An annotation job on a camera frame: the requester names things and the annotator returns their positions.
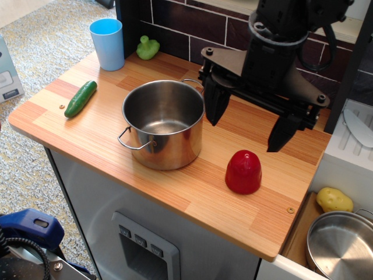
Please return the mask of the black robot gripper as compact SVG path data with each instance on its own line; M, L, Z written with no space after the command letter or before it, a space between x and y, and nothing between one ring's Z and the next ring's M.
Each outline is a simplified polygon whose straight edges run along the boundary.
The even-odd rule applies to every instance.
M282 45L251 41L246 51L205 47L201 56L199 78L205 89L206 118L212 126L221 119L231 95L280 116L267 152L279 152L298 129L313 129L320 110L330 103L327 95L301 75L295 54Z

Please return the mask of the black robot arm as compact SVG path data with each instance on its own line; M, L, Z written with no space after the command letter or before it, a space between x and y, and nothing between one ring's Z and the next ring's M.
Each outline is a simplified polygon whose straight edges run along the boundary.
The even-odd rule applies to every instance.
M245 51L206 47L199 78L205 89L205 109L216 125L230 97L237 96L278 115L268 151L278 152L297 131L313 129L329 98L297 71L296 62L319 72L330 61L304 61L303 46L310 33L322 29L329 43L330 60L337 40L332 24L342 22L351 1L260 1L248 21Z

